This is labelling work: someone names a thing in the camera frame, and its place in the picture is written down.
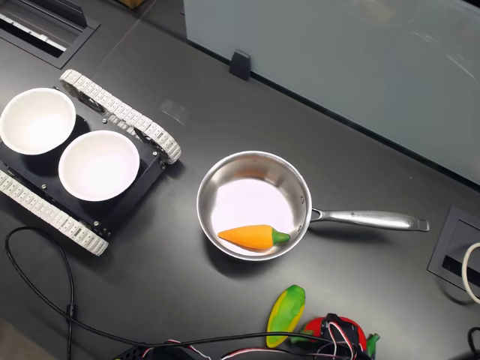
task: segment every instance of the frying pan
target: frying pan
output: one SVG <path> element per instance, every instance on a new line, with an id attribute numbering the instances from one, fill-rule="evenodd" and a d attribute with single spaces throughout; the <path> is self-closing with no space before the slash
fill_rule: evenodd
<path id="1" fill-rule="evenodd" d="M 337 221 L 388 230 L 428 231 L 428 221 L 386 211 L 325 211 L 312 207 L 307 183 L 292 164 L 262 151 L 225 157 L 205 175 L 196 198 L 196 212 L 208 239 L 224 253 L 247 261 L 270 260 L 292 250 L 308 225 Z M 224 230 L 270 225 L 290 240 L 268 250 L 254 250 L 218 237 Z"/>

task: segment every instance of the toy carrot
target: toy carrot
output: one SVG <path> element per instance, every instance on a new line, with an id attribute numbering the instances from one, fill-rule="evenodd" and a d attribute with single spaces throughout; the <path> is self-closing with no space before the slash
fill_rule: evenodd
<path id="1" fill-rule="evenodd" d="M 273 245 L 290 240 L 290 235 L 278 232 L 269 225 L 237 227 L 219 232 L 218 237 L 246 248 L 259 250 L 269 249 Z"/>

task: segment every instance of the white cable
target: white cable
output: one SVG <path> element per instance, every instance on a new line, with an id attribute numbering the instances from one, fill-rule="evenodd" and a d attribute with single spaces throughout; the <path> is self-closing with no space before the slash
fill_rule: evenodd
<path id="1" fill-rule="evenodd" d="M 332 331 L 330 330 L 330 326 L 334 326 L 338 330 L 338 332 L 340 332 L 340 335 L 345 340 L 346 345 L 350 349 L 350 360 L 353 360 L 353 354 L 354 354 L 353 347 L 352 347 L 352 344 L 350 343 L 350 339 L 345 335 L 344 330 L 342 330 L 342 328 L 336 322 L 331 321 L 331 322 L 328 323 L 328 331 L 330 332 L 330 336 L 332 336 Z M 335 345 L 335 355 L 337 355 L 337 342 L 336 341 L 334 342 L 334 345 Z"/>
<path id="2" fill-rule="evenodd" d="M 173 339 L 169 339 L 168 342 L 170 342 L 170 343 L 175 343 L 175 344 L 180 344 L 180 341 L 173 340 Z M 211 358 L 210 356 L 205 355 L 205 354 L 202 353 L 201 351 L 195 349 L 193 346 L 190 345 L 188 348 L 189 348 L 190 350 L 194 351 L 195 353 L 197 353 L 198 355 L 202 356 L 204 359 L 212 360 L 212 358 Z"/>
<path id="3" fill-rule="evenodd" d="M 480 298 L 477 298 L 475 294 L 473 293 L 472 289 L 470 289 L 470 284 L 468 283 L 467 279 L 467 267 L 468 267 L 468 260 L 470 258 L 470 254 L 476 249 L 480 248 L 480 242 L 477 242 L 476 244 L 473 244 L 468 248 L 468 250 L 465 253 L 465 256 L 463 257 L 463 263 L 462 263 L 462 281 L 463 281 L 463 286 L 465 287 L 466 293 L 472 298 L 474 302 L 477 304 L 480 304 Z"/>
<path id="4" fill-rule="evenodd" d="M 332 330 L 330 329 L 330 324 L 332 324 L 331 322 L 329 322 L 327 324 L 328 326 L 328 332 L 330 333 L 330 338 L 331 338 L 331 341 L 333 342 L 333 356 L 336 356 L 337 355 L 337 341 L 335 340 L 335 336 L 333 335 L 333 332 Z"/>

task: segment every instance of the toy pepper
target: toy pepper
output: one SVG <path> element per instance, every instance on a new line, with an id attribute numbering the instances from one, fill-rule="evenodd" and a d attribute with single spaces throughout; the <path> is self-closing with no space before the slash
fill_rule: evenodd
<path id="1" fill-rule="evenodd" d="M 268 319 L 267 332 L 292 332 L 302 317 L 305 290 L 292 285 L 278 298 Z M 267 336 L 267 347 L 277 347 L 287 336 Z"/>
<path id="2" fill-rule="evenodd" d="M 311 320 L 300 332 L 302 334 L 313 335 L 331 341 L 333 339 L 330 337 L 329 333 L 330 322 L 335 322 L 342 328 L 352 345 L 356 346 L 361 351 L 367 350 L 367 339 L 365 338 L 365 333 L 360 325 L 351 319 L 337 316 L 334 313 L 329 313 L 325 317 L 317 317 L 316 319 Z M 335 340 L 343 341 L 344 339 L 341 336 L 335 336 Z M 295 344 L 302 341 L 314 342 L 315 340 L 308 340 L 303 337 L 292 337 L 291 341 Z"/>

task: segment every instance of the dark tabletop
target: dark tabletop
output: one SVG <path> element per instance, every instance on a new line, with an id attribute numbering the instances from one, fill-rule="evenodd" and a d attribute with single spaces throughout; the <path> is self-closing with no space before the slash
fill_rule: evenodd
<path id="1" fill-rule="evenodd" d="M 64 69 L 84 73 L 157 121 L 183 152 L 99 258 L 0 196 L 0 238 L 34 224 L 65 247 L 84 323 L 139 341 L 259 332 L 276 298 L 298 284 L 307 294 L 303 321 L 328 312 L 354 319 L 365 332 L 381 335 L 378 359 L 460 359 L 468 352 L 467 331 L 480 325 L 480 307 L 445 297 L 443 289 L 459 299 L 467 295 L 440 283 L 427 266 L 450 206 L 480 217 L 480 194 L 260 82 L 230 75 L 226 65 L 165 31 L 171 1 L 145 4 L 140 20 L 109 1 L 85 2 L 102 25 Z M 62 72 L 0 40 L 0 109 L 23 90 L 58 86 Z M 166 102 L 182 110 L 181 122 L 162 112 Z M 92 114 L 75 104 L 81 116 Z M 215 162 L 243 150 L 292 163 L 316 207 L 402 212 L 427 218 L 431 230 L 316 223 L 281 258 L 236 262 L 203 235 L 196 195 Z M 12 248 L 28 276 L 66 305 L 67 278 L 55 249 L 30 233 L 18 235 Z M 65 321 L 20 280 L 4 251 L 0 317 L 65 358 Z M 243 340 L 201 349 L 218 357 L 263 344 Z M 128 347 L 74 331 L 75 359 L 111 359 Z"/>

